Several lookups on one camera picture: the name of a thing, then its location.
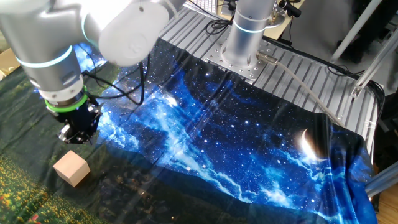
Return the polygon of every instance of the mounting plate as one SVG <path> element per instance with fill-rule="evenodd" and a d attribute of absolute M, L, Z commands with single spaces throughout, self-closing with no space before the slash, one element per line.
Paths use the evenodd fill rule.
<path fill-rule="evenodd" d="M 238 75 L 241 75 L 242 77 L 247 78 L 249 80 L 256 80 L 268 63 L 262 62 L 254 58 L 254 60 L 256 60 L 256 63 L 254 63 L 249 67 L 243 68 L 226 62 L 221 56 L 221 48 L 223 44 L 226 42 L 228 36 L 229 32 L 224 32 L 224 34 L 217 40 L 217 42 L 213 44 L 213 46 L 211 46 L 210 50 L 207 51 L 207 53 L 205 54 L 205 56 L 203 56 L 202 59 L 206 62 L 212 63 L 219 67 L 223 67 L 232 72 L 236 72 Z M 261 41 L 259 51 L 266 54 L 271 50 L 268 49 L 265 44 L 266 42 Z"/>
<path fill-rule="evenodd" d="M 278 12 L 273 21 L 266 27 L 266 29 L 271 29 L 282 25 L 285 22 L 285 12 Z"/>

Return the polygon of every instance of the cube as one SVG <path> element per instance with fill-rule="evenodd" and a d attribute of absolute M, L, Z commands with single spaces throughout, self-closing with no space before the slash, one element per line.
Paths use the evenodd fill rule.
<path fill-rule="evenodd" d="M 73 187 L 90 173 L 87 162 L 73 151 L 66 153 L 53 167 L 57 174 Z"/>

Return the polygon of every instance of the black wire bundle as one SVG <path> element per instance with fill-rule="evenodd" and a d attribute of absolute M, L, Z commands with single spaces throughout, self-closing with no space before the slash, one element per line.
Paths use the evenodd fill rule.
<path fill-rule="evenodd" d="M 116 98 L 121 98 L 121 97 L 126 97 L 128 98 L 130 101 L 132 101 L 135 105 L 141 105 L 144 102 L 144 97 L 145 97 L 145 81 L 146 78 L 148 76 L 148 71 L 149 71 L 149 67 L 150 67 L 150 54 L 148 55 L 148 59 L 147 59 L 147 71 L 146 71 L 146 76 L 144 75 L 144 64 L 143 62 L 139 63 L 139 72 L 140 72 L 140 84 L 138 84 L 138 86 L 134 87 L 132 90 L 129 90 L 127 92 L 125 92 L 124 90 L 120 89 L 119 87 L 117 87 L 115 84 L 117 84 L 118 82 L 120 82 L 121 80 L 125 79 L 126 77 L 128 77 L 129 75 L 135 73 L 137 71 L 137 69 L 135 69 L 134 71 L 132 71 L 131 73 L 127 74 L 126 76 L 120 78 L 118 81 L 115 82 L 115 84 L 112 84 L 111 82 L 97 77 L 96 73 L 97 73 L 97 69 L 95 66 L 95 62 L 93 60 L 93 57 L 79 44 L 79 46 L 86 52 L 86 54 L 90 57 L 91 61 L 93 62 L 94 65 L 94 74 L 91 74 L 90 72 L 84 71 L 82 74 L 86 75 L 87 77 L 90 77 L 92 79 L 94 79 L 97 84 L 101 87 L 104 87 L 102 85 L 100 85 L 98 82 L 103 82 L 115 89 L 117 89 L 117 91 L 119 91 L 121 94 L 120 95 L 115 95 L 115 96 L 98 96 L 98 95 L 92 95 L 89 92 L 86 92 L 87 96 L 91 97 L 91 98 L 96 98 L 96 99 L 106 99 L 106 100 L 110 100 L 110 99 L 116 99 Z M 137 89 L 141 88 L 141 99 L 139 100 L 139 102 L 135 101 L 133 98 L 130 97 L 131 93 L 134 93 Z"/>
<path fill-rule="evenodd" d="M 337 75 L 337 76 L 341 76 L 341 77 L 351 77 L 351 78 L 355 78 L 356 75 L 362 75 L 362 74 L 365 72 L 365 70 L 362 70 L 362 71 L 357 72 L 357 73 L 352 73 L 352 72 L 350 72 L 350 70 L 348 69 L 348 67 L 345 66 L 345 65 L 337 65 L 337 66 L 339 66 L 339 67 L 345 67 L 346 70 L 347 70 L 350 74 L 344 75 L 344 74 L 336 73 L 336 72 L 334 72 L 332 69 L 330 69 L 330 67 L 328 66 L 329 72 L 332 73 L 332 74 L 334 74 L 334 75 Z"/>
<path fill-rule="evenodd" d="M 195 4 L 193 1 L 191 1 L 191 0 L 189 0 L 189 1 L 192 4 L 194 4 L 197 8 L 199 8 L 200 10 L 205 12 L 206 14 L 211 15 L 212 17 L 214 16 L 214 15 L 210 14 L 208 11 L 204 10 L 202 7 Z M 206 33 L 209 35 L 217 35 L 217 34 L 224 32 L 224 30 L 226 30 L 229 25 L 232 25 L 233 19 L 234 19 L 234 12 L 233 12 L 232 18 L 230 20 L 214 19 L 214 20 L 210 21 L 209 23 L 207 23 L 207 25 L 205 27 Z"/>

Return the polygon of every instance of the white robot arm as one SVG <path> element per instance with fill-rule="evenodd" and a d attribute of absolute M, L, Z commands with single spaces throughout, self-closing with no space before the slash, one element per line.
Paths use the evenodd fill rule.
<path fill-rule="evenodd" d="M 72 45 L 89 42 L 111 63 L 134 65 L 184 2 L 0 0 L 0 29 L 47 108 L 66 122 L 62 140 L 81 144 L 96 131 L 100 112 L 89 110 Z"/>

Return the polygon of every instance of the cardboard box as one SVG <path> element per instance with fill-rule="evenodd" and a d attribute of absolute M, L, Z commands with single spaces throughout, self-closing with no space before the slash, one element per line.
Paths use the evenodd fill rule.
<path fill-rule="evenodd" d="M 7 49 L 5 52 L 0 54 L 0 80 L 6 75 L 9 75 L 12 71 L 17 69 L 20 63 L 15 58 L 14 52 L 11 49 Z"/>

